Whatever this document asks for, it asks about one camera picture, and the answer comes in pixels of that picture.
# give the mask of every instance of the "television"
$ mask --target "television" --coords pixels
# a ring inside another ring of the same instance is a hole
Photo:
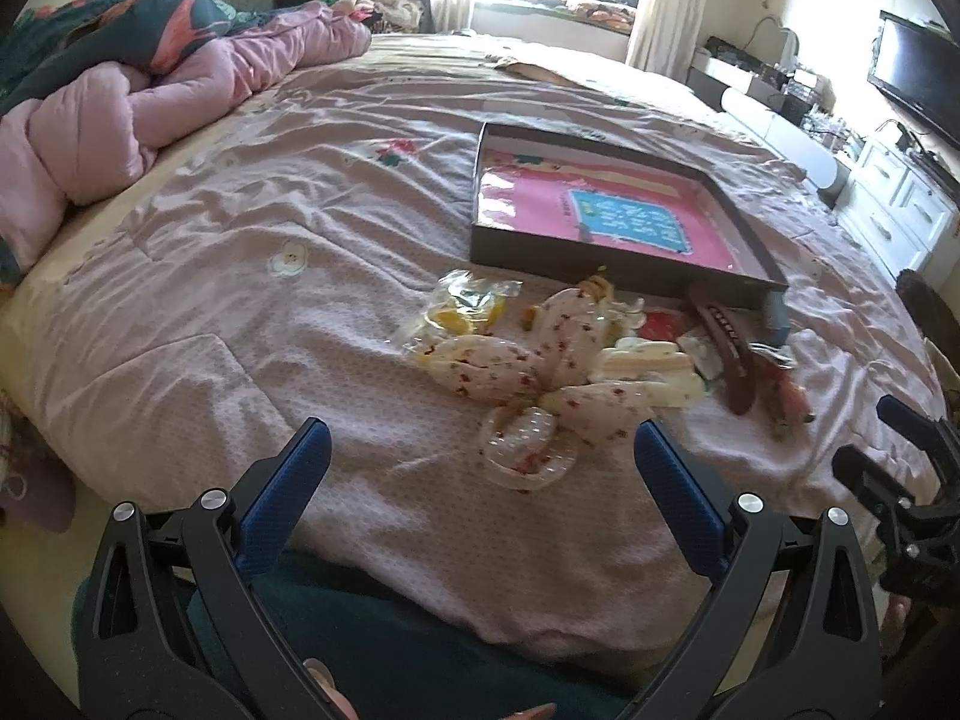
[[[886,11],[867,80],[960,149],[960,46]]]

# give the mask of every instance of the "finger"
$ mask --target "finger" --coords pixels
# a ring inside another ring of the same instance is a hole
[[[542,704],[539,707],[527,709],[526,712],[517,712],[504,720],[550,720],[557,711],[556,704]]]
[[[330,697],[330,701],[334,704],[337,704],[337,709],[344,714],[344,717],[347,720],[360,720],[357,717],[357,713],[354,712],[352,704],[347,700],[347,697],[343,693],[340,693],[339,690],[334,690],[333,688],[324,688],[323,692]]]

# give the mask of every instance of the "white cabinet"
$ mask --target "white cabinet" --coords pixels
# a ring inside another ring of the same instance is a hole
[[[837,218],[891,283],[910,269],[939,289],[960,260],[960,208],[881,141],[867,142],[837,201]]]

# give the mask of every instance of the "pink bedsheet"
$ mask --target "pink bedsheet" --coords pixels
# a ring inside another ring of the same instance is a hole
[[[705,170],[770,248],[816,421],[779,443],[760,404],[738,418],[710,396],[668,417],[736,488],[808,517],[846,507],[875,542],[875,520],[832,476],[833,452],[852,443],[929,499],[929,462],[875,404],[894,394],[940,416],[943,398],[904,306],[796,169],[658,108],[487,73],[490,52],[469,38],[378,38],[368,56],[285,82],[59,285],[23,405],[99,495],[150,511],[231,485],[317,415],[333,462],[297,546],[486,641],[632,673],[668,652],[706,587],[629,440],[585,448],[539,493],[504,490],[475,467],[487,407],[386,343],[438,276],[469,266],[483,122],[587,133]],[[497,333],[523,344],[522,306],[562,285],[520,278]]]
[[[117,194],[150,170],[160,148],[291,70],[359,56],[370,42],[360,23],[309,2],[262,28],[210,41],[155,86],[141,71],[104,62],[46,100],[21,103],[0,119],[0,245],[26,274],[67,202]]]

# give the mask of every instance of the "wrinkled sheet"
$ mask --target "wrinkled sheet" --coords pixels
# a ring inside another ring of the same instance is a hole
[[[438,276],[467,261],[482,122],[706,170],[781,262],[797,379],[817,420],[782,445],[759,408],[736,418],[713,397],[669,418],[683,446],[738,488],[791,514],[845,506],[869,543],[872,519],[832,479],[830,458],[853,443],[930,498],[925,458],[874,407],[889,392],[942,415],[942,397],[905,309],[803,195],[795,167],[715,134],[707,112],[695,122],[498,76],[488,44],[463,40],[417,43],[421,62],[402,58],[409,43],[382,44],[379,64],[374,51],[306,71],[239,119],[64,279],[22,405],[97,493],[149,509],[232,484],[317,415],[334,460],[296,544],[362,567],[484,640],[632,673],[664,656],[706,585],[685,566],[629,442],[584,450],[539,493],[486,483],[475,469],[486,407],[385,343]],[[522,278],[497,327],[519,343],[520,306],[563,287]]]

